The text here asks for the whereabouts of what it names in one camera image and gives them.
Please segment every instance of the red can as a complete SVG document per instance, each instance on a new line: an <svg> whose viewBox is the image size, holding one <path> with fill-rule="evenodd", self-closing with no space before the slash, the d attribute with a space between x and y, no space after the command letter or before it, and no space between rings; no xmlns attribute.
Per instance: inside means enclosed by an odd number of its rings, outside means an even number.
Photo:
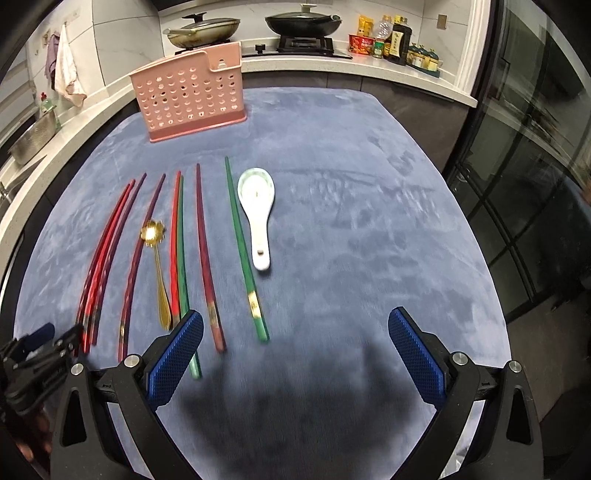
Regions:
<svg viewBox="0 0 591 480"><path fill-rule="evenodd" d="M374 51L373 38L349 35L349 51L360 55L371 55Z"/></svg>

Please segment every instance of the blue velvet tablecloth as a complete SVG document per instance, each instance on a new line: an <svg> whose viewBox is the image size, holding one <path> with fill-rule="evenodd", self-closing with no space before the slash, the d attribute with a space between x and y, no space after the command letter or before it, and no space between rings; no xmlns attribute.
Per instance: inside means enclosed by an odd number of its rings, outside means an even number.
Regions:
<svg viewBox="0 0 591 480"><path fill-rule="evenodd" d="M123 293L154 186L154 217L170 225L174 174L184 181L191 307L206 318L197 244L195 163L202 165L207 240L228 343L207 327L204 378L185 373L157 414L205 479L383 479L428 425L425 405L388 336L403 305L450 351L503 366L509 343L483 256L452 194L404 128L365 93L305 88L245 91L248 120L156 144L142 117L123 121L92 153L53 209L35 246L15 334L73 324L96 242L123 186L148 173L125 226L106 289L95 367L116 364ZM251 167L275 182L271 271L255 271L271 341L257 341L232 227L224 156L235 184ZM247 242L246 216L241 218ZM161 247L168 279L168 241ZM163 334L154 257L144 251L129 353ZM147 474L120 414L122 441ZM475 408L460 441L470 439Z"/></svg>

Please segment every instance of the soy sauce bottle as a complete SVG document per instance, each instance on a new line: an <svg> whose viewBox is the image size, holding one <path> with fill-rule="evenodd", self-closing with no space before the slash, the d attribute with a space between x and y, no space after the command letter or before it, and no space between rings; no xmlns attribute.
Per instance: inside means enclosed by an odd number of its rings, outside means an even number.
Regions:
<svg viewBox="0 0 591 480"><path fill-rule="evenodd" d="M387 60L398 65L406 65L408 46L413 30L406 24L407 19L400 15L394 17L392 42Z"/></svg>

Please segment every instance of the red chopstick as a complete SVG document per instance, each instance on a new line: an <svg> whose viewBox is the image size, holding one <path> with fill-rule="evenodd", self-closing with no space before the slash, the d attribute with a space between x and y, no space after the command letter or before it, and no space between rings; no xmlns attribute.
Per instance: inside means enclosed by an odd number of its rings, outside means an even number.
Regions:
<svg viewBox="0 0 591 480"><path fill-rule="evenodd" d="M123 198L125 197L125 192L127 192L128 188L129 188L129 183L125 186L123 192L121 192L121 196L119 197L119 200L117 200L117 204L113 208L113 211L111 212L111 216L109 217L109 220L107 221L107 224L105 225L105 229L103 230L103 233L100 236L99 243L96 246L95 254L92 257L92 260L90 262L90 267L88 269L88 274L86 275L86 281L84 282L84 288L82 289L82 295L80 296L80 304L78 305L78 312L76 313L76 323L77 324L81 323L82 319L84 317L84 309L86 307L86 299L88 297L88 291L90 290L90 282L92 281L92 276L95 273L96 263L99 259L99 253L100 253L100 250L103 246L103 243L105 242L107 232L109 231L109 225L111 225L111 223L113 222L113 218L115 218L115 215L117 213L119 205L121 204L121 202L123 202Z"/></svg>
<svg viewBox="0 0 591 480"><path fill-rule="evenodd" d="M162 184L164 183L164 179L166 175L163 174L160 177L160 181L158 185L156 185L156 189L154 190L154 195L152 196L152 200L150 201L150 205L148 206L148 210L146 211L146 216L144 218L144 223L142 223L142 227L148 223L148 221L152 218L152 214L154 213L154 207L156 207L156 201L158 200L158 195L160 195L160 190L162 190ZM139 236L138 231L138 240L135 243L135 250L134 256L131 260L131 267L129 268L129 276L127 277L127 288L125 289L125 297L123 303L123 309L121 311L121 323L119 325L119 344L117 347L117 359L119 362L122 362L123 359L127 356L127 346L129 342L129 320L131 317L131 304L134 301L134 287L135 287L135 279L138 276L138 267L139 261L142 256L142 248L144 246L144 241Z"/></svg>
<svg viewBox="0 0 591 480"><path fill-rule="evenodd" d="M82 332L82 352L88 354L90 352L90 333L92 331L92 310L95 305L96 300L96 293L99 287L99 280L100 275L103 271L103 265L105 264L105 258L111 244L111 240L113 239L113 233L115 231L115 227L119 222L119 217L121 216L121 212L123 211L123 207L127 202L127 198L129 197L129 192L135 185L135 180L132 180L125 190L125 195L123 198L123 202L121 202L117 208L117 212L115 213L115 217L113 221L109 225L109 230L107 231L107 236L105 237L105 241L100 248L99 259L96 263L96 268L94 273L92 274L92 281L90 282L90 290L88 292L88 299L86 301L86 307L84 309L84 317L82 320L82 325L84 326L84 331Z"/></svg>
<svg viewBox="0 0 591 480"><path fill-rule="evenodd" d="M144 173L140 178L138 184L135 187L134 192L131 194L129 201L125 205L125 210L123 214L121 214L121 219L117 225L117 230L113 236L113 240L111 241L111 245L109 246L109 251L107 253L107 257L105 258L105 265L103 266L103 271L100 275L100 284L99 289L97 292L97 299L92 311L92 318L90 319L90 324L92 325L92 330L90 331L90 342L92 345L96 345L97 338L99 336L99 321L100 321L100 311L103 307L103 300L105 298L105 289L107 285L107 280L109 278L109 273L111 271L111 265L113 263L113 257L115 256L115 251L117 250L117 245L119 244L119 239L121 238L121 233L123 233L123 227L125 226L125 222L127 221L127 217L131 212L131 208L134 205L135 199L138 196L139 189L142 187L144 180L146 178L146 174Z"/></svg>
<svg viewBox="0 0 591 480"><path fill-rule="evenodd" d="M178 264L177 264L177 226L178 226L178 190L181 183L181 173L177 172L174 183L173 221L170 228L170 311L173 314L173 326L181 320L181 304L178 297Z"/></svg>
<svg viewBox="0 0 591 480"><path fill-rule="evenodd" d="M201 190L201 165L197 164L197 231L199 233L199 257L201 259L201 274L203 289L209 315L209 325L212 328L213 343L218 353L226 351L226 339L223 336L222 324L217 310L216 291L213 288L212 269L209 264L207 238L205 237L205 217L203 214L203 193Z"/></svg>

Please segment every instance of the white countertop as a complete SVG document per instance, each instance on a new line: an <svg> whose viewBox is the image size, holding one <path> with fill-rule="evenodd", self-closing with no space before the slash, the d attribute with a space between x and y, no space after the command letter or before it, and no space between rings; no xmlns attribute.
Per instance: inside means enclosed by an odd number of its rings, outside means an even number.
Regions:
<svg viewBox="0 0 591 480"><path fill-rule="evenodd" d="M243 59L242 72L271 72L277 70L305 70L315 72L335 72L373 77L409 85L436 95L455 100L465 105L476 106L477 102L451 83L436 79L412 67L401 67L386 60L352 54L353 59L336 59L310 56L263 56ZM16 165L10 159L0 170L0 181L9 185L11 180L35 162L37 168L22 185L13 203L0 220L0 272L6 271L11 254L18 238L37 205L41 195L72 155L94 134L110 117L135 98L128 76L107 85L85 100L79 113L73 109L60 115L63 124L61 131L27 164Z"/></svg>
<svg viewBox="0 0 591 480"><path fill-rule="evenodd" d="M310 57L304 55L272 55L242 59L242 73L277 70L302 70L361 75L389 82L409 85L426 92L475 107L478 102L458 87L442 78L435 78L408 66L400 66L387 60L368 55L350 54L352 59L334 57Z"/></svg>

